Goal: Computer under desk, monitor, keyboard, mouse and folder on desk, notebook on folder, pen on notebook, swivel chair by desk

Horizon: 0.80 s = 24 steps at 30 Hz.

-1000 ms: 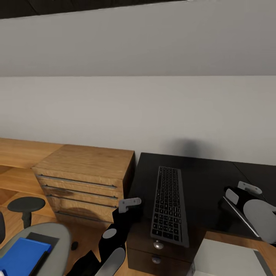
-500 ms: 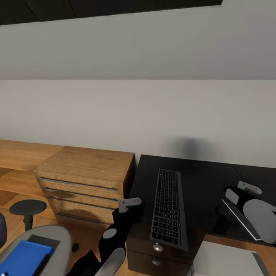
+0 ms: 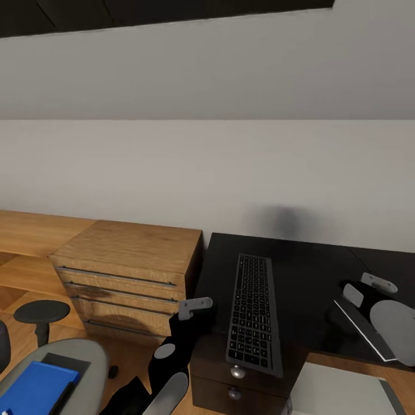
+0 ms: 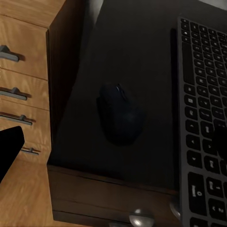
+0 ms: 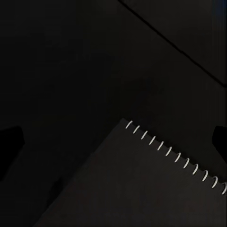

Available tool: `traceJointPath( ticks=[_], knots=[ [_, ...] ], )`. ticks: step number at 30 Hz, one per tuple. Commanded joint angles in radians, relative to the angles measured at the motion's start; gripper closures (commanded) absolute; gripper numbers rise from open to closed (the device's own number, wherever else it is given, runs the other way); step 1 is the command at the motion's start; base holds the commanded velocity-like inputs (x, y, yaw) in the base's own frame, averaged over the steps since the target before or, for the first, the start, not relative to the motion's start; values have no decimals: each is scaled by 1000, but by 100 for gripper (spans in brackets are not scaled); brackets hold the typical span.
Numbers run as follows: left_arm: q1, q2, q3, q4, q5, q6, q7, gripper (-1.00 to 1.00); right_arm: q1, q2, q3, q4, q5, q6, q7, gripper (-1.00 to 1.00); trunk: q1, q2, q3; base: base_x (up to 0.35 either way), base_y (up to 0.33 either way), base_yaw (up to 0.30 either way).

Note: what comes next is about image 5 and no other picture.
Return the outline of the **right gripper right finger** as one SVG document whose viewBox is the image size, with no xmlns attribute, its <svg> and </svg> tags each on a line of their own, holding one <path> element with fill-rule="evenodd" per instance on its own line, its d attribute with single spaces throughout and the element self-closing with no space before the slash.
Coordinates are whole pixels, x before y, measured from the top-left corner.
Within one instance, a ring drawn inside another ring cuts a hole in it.
<svg viewBox="0 0 227 227">
<path fill-rule="evenodd" d="M 224 159 L 227 164 L 227 128 L 222 126 L 216 126 L 213 137 L 212 143 Z"/>
</svg>

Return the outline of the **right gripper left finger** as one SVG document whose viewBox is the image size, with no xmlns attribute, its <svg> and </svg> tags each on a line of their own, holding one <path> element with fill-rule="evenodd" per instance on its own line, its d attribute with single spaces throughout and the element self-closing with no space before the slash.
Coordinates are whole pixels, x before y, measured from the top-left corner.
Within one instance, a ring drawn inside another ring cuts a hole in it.
<svg viewBox="0 0 227 227">
<path fill-rule="evenodd" d="M 24 145 L 20 126 L 0 131 L 0 182 Z"/>
</svg>

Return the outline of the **notebook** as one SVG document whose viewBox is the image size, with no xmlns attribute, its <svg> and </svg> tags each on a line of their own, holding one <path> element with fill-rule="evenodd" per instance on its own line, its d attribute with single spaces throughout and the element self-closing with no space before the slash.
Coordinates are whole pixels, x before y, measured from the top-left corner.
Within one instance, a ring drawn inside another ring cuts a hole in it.
<svg viewBox="0 0 227 227">
<path fill-rule="evenodd" d="M 33 227 L 227 227 L 227 183 L 122 119 Z"/>
</svg>

